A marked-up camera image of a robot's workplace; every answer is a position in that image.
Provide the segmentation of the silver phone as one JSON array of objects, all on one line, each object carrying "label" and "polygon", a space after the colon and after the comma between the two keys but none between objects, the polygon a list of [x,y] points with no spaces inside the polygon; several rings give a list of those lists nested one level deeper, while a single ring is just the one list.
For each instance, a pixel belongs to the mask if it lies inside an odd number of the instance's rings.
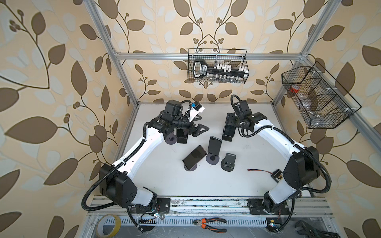
[{"label": "silver phone", "polygon": [[228,135],[228,136],[231,136],[234,138],[235,136],[235,131],[236,131],[236,127],[233,127],[233,126],[226,126],[224,127],[223,129],[223,134],[222,135]]}]

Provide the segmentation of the green phone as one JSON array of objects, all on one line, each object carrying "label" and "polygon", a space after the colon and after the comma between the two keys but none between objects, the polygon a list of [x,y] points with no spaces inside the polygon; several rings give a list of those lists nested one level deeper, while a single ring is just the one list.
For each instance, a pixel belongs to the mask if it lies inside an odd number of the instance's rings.
[{"label": "green phone", "polygon": [[209,144],[208,144],[208,153],[213,155],[213,156],[219,156],[220,149],[222,145],[222,140],[215,137],[211,136],[209,138]]}]

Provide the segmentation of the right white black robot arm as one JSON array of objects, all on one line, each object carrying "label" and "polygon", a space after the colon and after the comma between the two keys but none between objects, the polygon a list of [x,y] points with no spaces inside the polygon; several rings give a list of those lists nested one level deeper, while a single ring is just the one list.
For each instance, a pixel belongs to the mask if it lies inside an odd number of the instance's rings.
[{"label": "right white black robot arm", "polygon": [[259,135],[287,161],[282,178],[274,188],[264,194],[263,201],[257,205],[258,208],[272,215],[291,200],[290,212],[293,213],[296,197],[303,191],[324,194],[330,190],[331,177],[320,163],[315,147],[306,147],[296,142],[275,127],[265,115],[253,113],[247,101],[237,95],[231,95],[230,99],[234,112],[227,114],[222,139],[231,142],[235,133],[243,138]]}]

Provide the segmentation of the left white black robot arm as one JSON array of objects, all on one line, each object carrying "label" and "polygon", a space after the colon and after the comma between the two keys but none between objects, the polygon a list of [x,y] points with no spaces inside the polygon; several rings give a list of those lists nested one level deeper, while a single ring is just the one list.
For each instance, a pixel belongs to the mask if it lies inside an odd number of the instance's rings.
[{"label": "left white black robot arm", "polygon": [[[112,165],[104,165],[99,172],[99,180],[93,184],[83,196],[81,207],[85,211],[98,211],[118,205],[127,210],[132,218],[130,206],[139,205],[144,213],[159,212],[157,194],[148,188],[137,187],[133,178],[146,158],[175,130],[183,131],[185,135],[197,137],[209,130],[208,127],[195,122],[201,120],[200,113],[204,106],[200,102],[187,101],[189,104],[183,112],[184,102],[170,100],[158,116],[143,125],[142,137],[136,144]],[[90,194],[100,188],[102,195],[110,199],[110,203],[99,206],[88,206]]]}]

